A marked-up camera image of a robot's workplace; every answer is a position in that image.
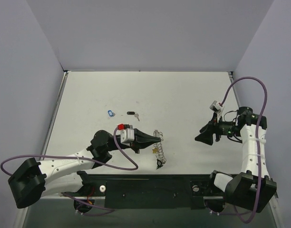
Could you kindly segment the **metal keyring disc with rings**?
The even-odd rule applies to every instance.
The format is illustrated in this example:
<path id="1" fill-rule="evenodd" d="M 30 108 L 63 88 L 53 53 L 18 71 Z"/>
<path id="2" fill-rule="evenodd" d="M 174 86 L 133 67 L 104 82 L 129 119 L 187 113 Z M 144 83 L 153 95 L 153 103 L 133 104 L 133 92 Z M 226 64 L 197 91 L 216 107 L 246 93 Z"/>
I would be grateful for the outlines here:
<path id="1" fill-rule="evenodd" d="M 159 149 L 159 153 L 155 154 L 156 160 L 160 160 L 163 163 L 163 165 L 165 165 L 166 158 L 165 158 L 165 155 L 164 155 L 163 145 L 162 145 L 162 142 L 164 140 L 163 133 L 158 131 L 157 129 L 155 129 L 154 132 L 153 132 L 153 136 L 160 138 L 160 142 L 155 143 L 154 147 L 153 147 L 153 148 L 158 148 Z"/>

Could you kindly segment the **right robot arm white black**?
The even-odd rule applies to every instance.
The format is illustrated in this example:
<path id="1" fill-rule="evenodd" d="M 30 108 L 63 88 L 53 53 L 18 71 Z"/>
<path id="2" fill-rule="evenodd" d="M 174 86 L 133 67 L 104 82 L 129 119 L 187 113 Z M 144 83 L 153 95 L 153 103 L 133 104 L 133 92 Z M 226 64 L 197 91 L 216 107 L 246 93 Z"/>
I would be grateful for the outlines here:
<path id="1" fill-rule="evenodd" d="M 213 109 L 212 119 L 195 137 L 197 142 L 212 145 L 222 136 L 240 137 L 242 168 L 235 176 L 213 171 L 206 182 L 211 194 L 223 193 L 226 203 L 260 213 L 276 193 L 277 183 L 270 178 L 265 159 L 267 118 L 240 107 L 233 121 L 224 121 L 221 109 Z"/>

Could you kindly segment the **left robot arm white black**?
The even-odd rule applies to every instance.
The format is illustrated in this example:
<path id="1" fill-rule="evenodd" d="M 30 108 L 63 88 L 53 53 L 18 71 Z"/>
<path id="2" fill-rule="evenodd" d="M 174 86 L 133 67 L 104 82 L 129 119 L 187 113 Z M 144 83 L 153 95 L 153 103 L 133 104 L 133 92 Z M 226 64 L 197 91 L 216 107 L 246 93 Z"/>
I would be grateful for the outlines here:
<path id="1" fill-rule="evenodd" d="M 132 149 L 135 153 L 139 153 L 141 149 L 162 140 L 160 137 L 148 135 L 129 125 L 125 125 L 120 134 L 117 134 L 118 130 L 116 128 L 113 134 L 105 130 L 97 131 L 87 148 L 72 155 L 41 155 L 40 161 L 36 160 L 36 155 L 24 155 L 25 161 L 13 174 L 10 174 L 8 179 L 17 208 L 26 208 L 41 197 L 50 194 L 77 192 L 85 196 L 91 190 L 89 181 L 85 179 L 69 181 L 78 177 L 78 172 L 100 166 L 135 171 L 138 169 L 138 164 L 124 150 Z M 125 168 L 108 164 L 112 159 L 110 152 L 115 150 L 120 151 L 133 164 L 133 167 Z"/>

